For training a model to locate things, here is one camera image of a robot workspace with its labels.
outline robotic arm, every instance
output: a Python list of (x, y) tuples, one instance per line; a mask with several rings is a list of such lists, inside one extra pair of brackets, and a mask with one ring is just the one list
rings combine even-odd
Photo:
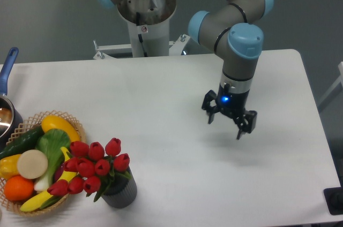
[(117, 5), (128, 24), (133, 57), (169, 55), (169, 20), (176, 0), (98, 0), (108, 9)]
[[(127, 21), (133, 57), (164, 56), (169, 49), (169, 19), (176, 0), (98, 0), (104, 7), (117, 4)], [(189, 22), (188, 33), (200, 45), (223, 59), (218, 95), (210, 90), (202, 109), (212, 123), (221, 112), (238, 126), (237, 139), (251, 133), (256, 125), (256, 111), (247, 111), (245, 103), (262, 52), (263, 32), (254, 21), (266, 15), (274, 0), (227, 0), (216, 13), (197, 12)]]
[(212, 123), (214, 114), (221, 112), (238, 126), (237, 139), (251, 133), (257, 112), (247, 111), (247, 100), (264, 35), (252, 22), (266, 15), (274, 0), (227, 0), (228, 5), (217, 13), (197, 12), (189, 22), (188, 32), (200, 45), (223, 59), (218, 95), (210, 90), (202, 109)]

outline gray floor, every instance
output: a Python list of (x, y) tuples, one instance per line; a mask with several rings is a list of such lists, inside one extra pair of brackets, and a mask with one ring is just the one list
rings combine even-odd
[[(170, 39), (187, 33), (195, 12), (224, 5), (225, 0), (177, 0)], [(301, 53), (316, 101), (339, 76), (342, 12), (343, 0), (275, 0), (273, 11), (256, 23), (265, 33), (265, 50), (292, 48)], [(0, 37), (0, 63), (13, 46), (20, 49), (17, 62), (26, 63), (90, 60), (94, 39), (100, 46), (129, 43), (118, 13), (95, 0), (0, 0)], [(191, 43), (189, 52), (207, 51)], [(342, 105), (343, 92), (320, 114), (335, 160), (343, 158)]]

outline gray robot arm segment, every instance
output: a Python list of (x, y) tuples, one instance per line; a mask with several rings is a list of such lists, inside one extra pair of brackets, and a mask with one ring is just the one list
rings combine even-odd
[(217, 112), (233, 119), (239, 128), (237, 138), (255, 128), (257, 113), (246, 111), (251, 81), (262, 52), (263, 32), (254, 21), (266, 15), (274, 0), (227, 0), (228, 5), (216, 13), (199, 11), (189, 23), (189, 34), (200, 45), (223, 59), (218, 95), (209, 91), (202, 108), (209, 115)]

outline white table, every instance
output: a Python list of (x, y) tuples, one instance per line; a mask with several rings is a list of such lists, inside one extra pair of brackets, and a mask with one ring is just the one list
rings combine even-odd
[(333, 222), (323, 189), (339, 181), (314, 98), (295, 50), (264, 51), (248, 110), (252, 134), (201, 109), (218, 91), (222, 60), (188, 55), (16, 64), (9, 99), (23, 118), (67, 111), (87, 141), (122, 140), (138, 186), (134, 203), (112, 209), (74, 195), (48, 216), (3, 211), (0, 226), (273, 226)]

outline tulip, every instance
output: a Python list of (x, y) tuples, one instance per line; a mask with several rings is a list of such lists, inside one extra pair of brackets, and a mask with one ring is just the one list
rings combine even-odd
[(95, 164), (95, 173), (100, 176), (105, 176), (106, 174), (108, 174), (110, 168), (111, 166), (107, 160), (100, 159)]
[(70, 143), (71, 153), (76, 157), (87, 156), (89, 149), (89, 145), (81, 141), (74, 141)]
[(98, 161), (105, 156), (105, 150), (98, 142), (91, 143), (90, 150), (88, 151), (88, 156), (93, 161)]
[(67, 195), (68, 182), (66, 180), (58, 180), (48, 188), (48, 192), (53, 196)]
[(130, 163), (129, 155), (125, 153), (125, 154), (121, 154), (117, 156), (114, 159), (113, 167), (118, 172), (125, 172), (129, 167), (129, 163)]
[(81, 177), (74, 177), (68, 184), (67, 191), (69, 194), (78, 194), (84, 190), (84, 180)]
[(106, 154), (115, 157), (122, 150), (121, 140), (117, 138), (112, 138), (105, 146)]
[(78, 158), (73, 157), (64, 163), (64, 170), (67, 172), (78, 172), (77, 170), (77, 163), (78, 163)]
[(82, 177), (90, 177), (95, 174), (94, 163), (88, 159), (80, 158), (76, 165), (77, 171)]
[(98, 176), (91, 176), (84, 182), (84, 189), (87, 193), (93, 193), (100, 189), (101, 180)]

